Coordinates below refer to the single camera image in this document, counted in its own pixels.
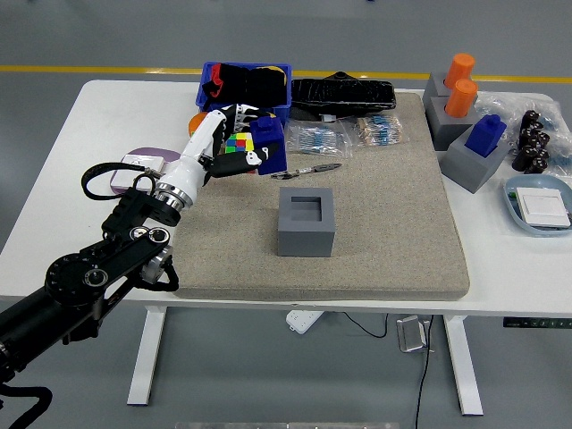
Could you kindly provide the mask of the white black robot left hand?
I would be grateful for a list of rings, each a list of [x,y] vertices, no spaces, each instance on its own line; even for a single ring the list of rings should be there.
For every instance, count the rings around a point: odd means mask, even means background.
[[[155,197],[181,212],[197,201],[198,189],[209,179],[257,169],[276,153],[278,145],[222,155],[222,144],[233,134],[249,131],[254,121],[274,118],[251,105],[228,105],[206,115],[189,139],[174,167],[156,185]]]

